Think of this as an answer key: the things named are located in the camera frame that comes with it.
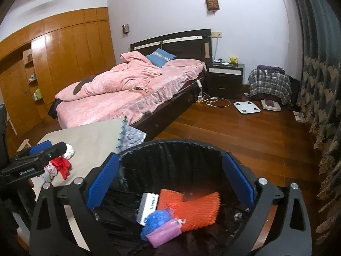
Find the orange foam net sleeve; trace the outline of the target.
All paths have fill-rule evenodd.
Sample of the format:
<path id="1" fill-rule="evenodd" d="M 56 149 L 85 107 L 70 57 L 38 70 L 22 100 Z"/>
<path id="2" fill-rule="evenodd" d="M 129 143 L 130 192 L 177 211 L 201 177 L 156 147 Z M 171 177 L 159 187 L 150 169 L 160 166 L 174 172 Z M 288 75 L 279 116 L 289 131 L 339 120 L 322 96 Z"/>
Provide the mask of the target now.
<path id="1" fill-rule="evenodd" d="M 193 231 L 216 222 L 220 196 L 214 192 L 191 201 L 168 202 L 166 207 L 171 209 L 174 218 L 183 221 L 182 232 Z"/>

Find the white blue medicine box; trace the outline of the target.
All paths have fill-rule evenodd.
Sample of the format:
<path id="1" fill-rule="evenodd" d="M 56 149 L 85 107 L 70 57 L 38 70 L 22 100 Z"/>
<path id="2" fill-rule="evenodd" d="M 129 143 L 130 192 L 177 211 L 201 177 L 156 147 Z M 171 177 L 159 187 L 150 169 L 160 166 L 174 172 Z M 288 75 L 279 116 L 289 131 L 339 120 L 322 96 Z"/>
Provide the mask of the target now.
<path id="1" fill-rule="evenodd" d="M 146 218 L 157 209 L 159 195 L 151 192 L 144 192 L 137 212 L 136 222 L 145 226 Z"/>

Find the pink grey sock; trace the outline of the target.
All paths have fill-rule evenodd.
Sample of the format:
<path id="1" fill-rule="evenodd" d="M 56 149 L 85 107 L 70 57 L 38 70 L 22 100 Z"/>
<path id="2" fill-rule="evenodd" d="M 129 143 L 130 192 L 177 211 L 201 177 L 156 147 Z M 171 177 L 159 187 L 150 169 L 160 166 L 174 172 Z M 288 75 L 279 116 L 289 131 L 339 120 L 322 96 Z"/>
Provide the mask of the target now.
<path id="1" fill-rule="evenodd" d="M 49 162 L 49 164 L 44 167 L 44 173 L 39 176 L 40 184 L 43 185 L 44 183 L 51 183 L 57 174 L 58 171 L 56 167 Z"/>

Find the black trash bin with bag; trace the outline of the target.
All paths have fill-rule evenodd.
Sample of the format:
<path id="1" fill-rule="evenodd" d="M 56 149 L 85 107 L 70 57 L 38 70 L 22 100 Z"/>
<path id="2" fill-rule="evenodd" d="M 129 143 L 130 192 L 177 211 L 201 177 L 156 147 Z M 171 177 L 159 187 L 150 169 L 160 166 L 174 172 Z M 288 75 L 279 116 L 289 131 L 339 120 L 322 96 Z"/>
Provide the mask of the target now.
<path id="1" fill-rule="evenodd" d="M 253 217 L 256 176 L 231 153 L 204 142 L 147 142 L 118 155 L 94 214 L 118 255 L 249 255 L 261 231 Z M 155 248 L 137 221 L 143 196 L 183 221 L 180 235 Z"/>

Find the small white stool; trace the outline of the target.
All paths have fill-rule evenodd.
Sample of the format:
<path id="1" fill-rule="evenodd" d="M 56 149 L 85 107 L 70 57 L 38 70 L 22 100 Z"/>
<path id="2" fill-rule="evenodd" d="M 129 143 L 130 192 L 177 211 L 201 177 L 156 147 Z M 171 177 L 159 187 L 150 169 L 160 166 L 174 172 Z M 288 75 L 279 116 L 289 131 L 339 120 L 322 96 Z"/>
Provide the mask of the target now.
<path id="1" fill-rule="evenodd" d="M 19 146 L 19 148 L 17 149 L 17 152 L 24 150 L 26 148 L 31 147 L 30 143 L 29 143 L 29 139 L 25 139 L 23 140 L 23 142 L 21 143 L 21 145 Z"/>

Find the red glove left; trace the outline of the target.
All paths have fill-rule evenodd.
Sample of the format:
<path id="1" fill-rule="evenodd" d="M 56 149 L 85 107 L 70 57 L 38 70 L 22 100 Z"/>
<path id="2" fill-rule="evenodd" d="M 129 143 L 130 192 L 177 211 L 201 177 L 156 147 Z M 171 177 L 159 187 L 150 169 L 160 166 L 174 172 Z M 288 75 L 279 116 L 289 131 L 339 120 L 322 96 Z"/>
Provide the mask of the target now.
<path id="1" fill-rule="evenodd" d="M 64 157 L 60 156 L 51 160 L 52 165 L 61 174 L 62 178 L 66 180 L 69 175 L 69 170 L 71 169 L 71 163 Z"/>

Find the white sock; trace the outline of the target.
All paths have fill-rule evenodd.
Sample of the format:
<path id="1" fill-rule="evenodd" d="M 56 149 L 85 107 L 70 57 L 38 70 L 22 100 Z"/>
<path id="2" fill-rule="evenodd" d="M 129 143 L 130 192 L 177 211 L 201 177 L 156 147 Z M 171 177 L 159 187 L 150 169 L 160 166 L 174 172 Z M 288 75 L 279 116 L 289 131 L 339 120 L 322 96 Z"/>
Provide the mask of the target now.
<path id="1" fill-rule="evenodd" d="M 73 149 L 73 147 L 70 144 L 66 144 L 66 152 L 63 154 L 63 157 L 66 160 L 70 160 L 75 154 L 75 151 Z"/>

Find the black clothing on bed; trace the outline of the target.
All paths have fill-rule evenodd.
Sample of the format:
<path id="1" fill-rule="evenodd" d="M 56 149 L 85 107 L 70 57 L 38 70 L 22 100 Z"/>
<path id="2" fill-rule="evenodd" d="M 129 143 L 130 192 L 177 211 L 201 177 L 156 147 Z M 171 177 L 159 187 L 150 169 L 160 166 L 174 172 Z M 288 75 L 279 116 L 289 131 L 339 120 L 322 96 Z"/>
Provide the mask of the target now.
<path id="1" fill-rule="evenodd" d="M 62 102 L 60 99 L 55 99 L 54 102 L 51 104 L 51 107 L 49 108 L 48 115 L 52 118 L 57 120 L 58 114 L 57 114 L 57 106 Z"/>

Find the white bathroom scale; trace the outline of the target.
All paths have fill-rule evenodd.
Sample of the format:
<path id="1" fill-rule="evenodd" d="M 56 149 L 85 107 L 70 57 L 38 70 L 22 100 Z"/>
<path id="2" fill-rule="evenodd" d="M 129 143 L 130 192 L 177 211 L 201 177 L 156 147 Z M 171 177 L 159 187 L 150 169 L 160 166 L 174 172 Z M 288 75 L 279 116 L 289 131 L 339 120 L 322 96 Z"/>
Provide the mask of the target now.
<path id="1" fill-rule="evenodd" d="M 234 107 L 242 114 L 259 113 L 261 109 L 250 101 L 234 102 Z"/>

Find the book on floor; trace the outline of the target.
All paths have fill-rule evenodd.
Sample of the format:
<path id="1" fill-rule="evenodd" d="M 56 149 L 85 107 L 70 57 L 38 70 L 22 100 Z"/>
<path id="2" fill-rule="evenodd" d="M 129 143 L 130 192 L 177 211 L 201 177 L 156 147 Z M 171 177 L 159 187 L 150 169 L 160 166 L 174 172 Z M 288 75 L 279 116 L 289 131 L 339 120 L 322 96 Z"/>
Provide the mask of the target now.
<path id="1" fill-rule="evenodd" d="M 262 99 L 261 105 L 263 109 L 273 111 L 273 112 L 281 112 L 282 110 L 280 105 L 276 101 L 273 101 L 273 100 Z"/>

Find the wooden wardrobe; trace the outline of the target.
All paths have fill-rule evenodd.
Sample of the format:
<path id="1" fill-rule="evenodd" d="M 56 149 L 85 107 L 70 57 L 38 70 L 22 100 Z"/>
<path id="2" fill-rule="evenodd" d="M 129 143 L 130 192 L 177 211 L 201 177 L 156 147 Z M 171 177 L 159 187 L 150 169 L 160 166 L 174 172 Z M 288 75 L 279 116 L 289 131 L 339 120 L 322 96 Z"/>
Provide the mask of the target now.
<path id="1" fill-rule="evenodd" d="M 115 64 L 105 7 L 53 15 L 2 40 L 1 93 L 17 135 L 48 120 L 59 91 Z"/>

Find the chair with plaid cloth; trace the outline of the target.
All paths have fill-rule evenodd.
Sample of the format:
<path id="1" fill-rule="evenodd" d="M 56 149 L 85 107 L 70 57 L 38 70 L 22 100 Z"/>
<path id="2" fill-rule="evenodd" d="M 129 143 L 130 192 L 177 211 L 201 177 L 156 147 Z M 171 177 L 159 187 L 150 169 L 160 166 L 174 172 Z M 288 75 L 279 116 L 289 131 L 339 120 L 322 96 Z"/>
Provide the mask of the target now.
<path id="1" fill-rule="evenodd" d="M 283 105 L 295 105 L 300 81 L 286 74 L 280 67 L 258 65 L 250 72 L 249 93 L 251 96 L 267 95 L 280 100 Z"/>

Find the dark bedside table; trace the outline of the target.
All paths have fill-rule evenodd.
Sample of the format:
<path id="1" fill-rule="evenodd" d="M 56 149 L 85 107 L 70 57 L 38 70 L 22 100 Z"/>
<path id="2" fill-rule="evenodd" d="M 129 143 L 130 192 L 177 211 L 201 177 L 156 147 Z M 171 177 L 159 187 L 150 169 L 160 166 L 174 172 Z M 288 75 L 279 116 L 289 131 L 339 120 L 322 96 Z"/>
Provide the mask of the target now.
<path id="1" fill-rule="evenodd" d="M 218 65 L 208 67 L 207 84 L 211 96 L 241 100 L 244 65 Z"/>

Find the pink bed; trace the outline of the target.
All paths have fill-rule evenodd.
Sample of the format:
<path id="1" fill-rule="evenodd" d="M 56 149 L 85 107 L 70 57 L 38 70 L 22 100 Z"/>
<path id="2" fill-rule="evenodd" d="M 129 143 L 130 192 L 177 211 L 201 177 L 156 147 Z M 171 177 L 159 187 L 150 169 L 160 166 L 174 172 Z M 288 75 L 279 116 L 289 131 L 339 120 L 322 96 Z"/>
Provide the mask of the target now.
<path id="1" fill-rule="evenodd" d="M 171 60 L 161 67 L 162 75 L 152 78 L 146 90 L 128 90 L 90 96 L 57 106 L 62 129 L 124 117 L 152 140 L 193 103 L 203 78 L 205 63 L 199 60 Z"/>

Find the yellow plush toy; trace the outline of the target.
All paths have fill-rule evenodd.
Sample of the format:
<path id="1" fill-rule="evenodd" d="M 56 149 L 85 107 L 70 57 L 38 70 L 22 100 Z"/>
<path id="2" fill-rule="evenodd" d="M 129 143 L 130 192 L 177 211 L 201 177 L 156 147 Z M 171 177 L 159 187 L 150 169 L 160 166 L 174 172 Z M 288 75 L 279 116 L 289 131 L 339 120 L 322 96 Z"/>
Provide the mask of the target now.
<path id="1" fill-rule="evenodd" d="M 238 57 L 230 57 L 229 58 L 229 65 L 238 65 L 238 64 L 239 64 Z"/>

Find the pink duvet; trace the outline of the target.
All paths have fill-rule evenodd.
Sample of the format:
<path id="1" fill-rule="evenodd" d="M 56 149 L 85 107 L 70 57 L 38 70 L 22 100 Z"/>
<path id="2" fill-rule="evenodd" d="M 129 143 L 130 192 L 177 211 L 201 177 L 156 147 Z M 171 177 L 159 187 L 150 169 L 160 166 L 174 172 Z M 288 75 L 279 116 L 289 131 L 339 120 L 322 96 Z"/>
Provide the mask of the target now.
<path id="1" fill-rule="evenodd" d="M 57 93 L 55 98 L 70 102 L 106 93 L 146 90 L 152 78 L 162 75 L 161 68 L 138 51 L 124 53 L 120 59 L 122 63 L 111 70 L 73 83 Z"/>

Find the blue pillow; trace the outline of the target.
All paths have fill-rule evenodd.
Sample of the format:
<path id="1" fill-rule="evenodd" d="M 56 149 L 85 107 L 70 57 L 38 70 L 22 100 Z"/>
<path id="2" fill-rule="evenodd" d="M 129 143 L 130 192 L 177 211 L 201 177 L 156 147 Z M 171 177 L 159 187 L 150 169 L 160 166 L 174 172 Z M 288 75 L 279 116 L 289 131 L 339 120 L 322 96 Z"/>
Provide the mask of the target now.
<path id="1" fill-rule="evenodd" d="M 153 53 L 146 56 L 147 59 L 157 67 L 163 67 L 168 61 L 174 60 L 176 58 L 175 55 L 170 54 L 163 49 L 156 49 Z"/>

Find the dark wooden headboard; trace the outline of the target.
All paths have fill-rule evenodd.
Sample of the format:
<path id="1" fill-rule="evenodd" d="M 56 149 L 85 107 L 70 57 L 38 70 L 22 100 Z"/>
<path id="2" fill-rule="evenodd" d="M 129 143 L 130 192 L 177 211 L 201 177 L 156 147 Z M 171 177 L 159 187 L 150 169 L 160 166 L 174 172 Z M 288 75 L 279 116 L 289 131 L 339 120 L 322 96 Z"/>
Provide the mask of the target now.
<path id="1" fill-rule="evenodd" d="M 130 51 L 149 55 L 157 48 L 173 54 L 177 59 L 203 61 L 207 67 L 212 65 L 212 36 L 210 29 L 196 29 L 156 36 L 130 45 Z"/>

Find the patterned dark curtain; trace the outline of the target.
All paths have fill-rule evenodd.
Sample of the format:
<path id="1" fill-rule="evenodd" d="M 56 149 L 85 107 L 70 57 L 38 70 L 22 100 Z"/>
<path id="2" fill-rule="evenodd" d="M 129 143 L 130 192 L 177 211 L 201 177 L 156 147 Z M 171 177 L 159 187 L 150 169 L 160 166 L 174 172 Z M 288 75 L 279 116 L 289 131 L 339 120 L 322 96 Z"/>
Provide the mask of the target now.
<path id="1" fill-rule="evenodd" d="M 306 115 L 314 148 L 322 153 L 318 198 L 324 221 L 317 244 L 340 221 L 340 19 L 327 0 L 296 0 L 303 36 L 303 66 L 298 105 Z"/>

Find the pink drawstring pouch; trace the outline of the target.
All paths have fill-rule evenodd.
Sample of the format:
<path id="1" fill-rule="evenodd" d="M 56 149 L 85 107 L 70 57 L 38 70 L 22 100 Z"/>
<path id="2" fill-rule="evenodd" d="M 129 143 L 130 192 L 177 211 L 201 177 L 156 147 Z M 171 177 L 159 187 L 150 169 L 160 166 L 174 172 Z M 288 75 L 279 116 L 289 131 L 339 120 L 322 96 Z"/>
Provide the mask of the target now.
<path id="1" fill-rule="evenodd" d="M 182 226 L 186 220 L 174 218 L 153 232 L 146 235 L 146 238 L 154 248 L 157 248 L 182 234 Z"/>

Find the left brown wall lamp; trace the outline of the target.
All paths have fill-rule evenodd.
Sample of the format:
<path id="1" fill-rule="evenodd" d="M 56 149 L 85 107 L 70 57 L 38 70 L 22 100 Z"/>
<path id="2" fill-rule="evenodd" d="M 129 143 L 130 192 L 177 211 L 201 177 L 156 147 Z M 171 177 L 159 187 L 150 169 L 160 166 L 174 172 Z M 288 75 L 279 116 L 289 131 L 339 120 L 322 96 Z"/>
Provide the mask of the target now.
<path id="1" fill-rule="evenodd" d="M 122 26 L 123 34 L 128 34 L 129 33 L 129 24 L 124 24 Z"/>

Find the brown wall lamp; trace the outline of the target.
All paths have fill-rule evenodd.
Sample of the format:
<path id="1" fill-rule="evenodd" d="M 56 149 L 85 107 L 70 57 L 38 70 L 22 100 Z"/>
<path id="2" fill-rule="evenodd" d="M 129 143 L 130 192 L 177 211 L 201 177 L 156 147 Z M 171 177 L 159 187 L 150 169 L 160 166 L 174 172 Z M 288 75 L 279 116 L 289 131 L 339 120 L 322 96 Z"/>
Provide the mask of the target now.
<path id="1" fill-rule="evenodd" d="M 218 0 L 205 0 L 208 11 L 215 12 L 220 9 Z"/>
<path id="2" fill-rule="evenodd" d="M 124 24 L 122 26 L 123 34 L 128 34 L 129 33 L 129 24 Z"/>

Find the right brown wall lamp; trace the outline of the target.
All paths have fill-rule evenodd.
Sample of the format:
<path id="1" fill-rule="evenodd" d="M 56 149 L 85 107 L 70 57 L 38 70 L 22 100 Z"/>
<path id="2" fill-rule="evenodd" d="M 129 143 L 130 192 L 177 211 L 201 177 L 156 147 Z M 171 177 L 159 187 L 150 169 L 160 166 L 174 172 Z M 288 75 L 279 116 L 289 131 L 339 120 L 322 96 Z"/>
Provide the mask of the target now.
<path id="1" fill-rule="evenodd" d="M 218 0 L 205 0 L 208 11 L 215 12 L 220 9 Z"/>

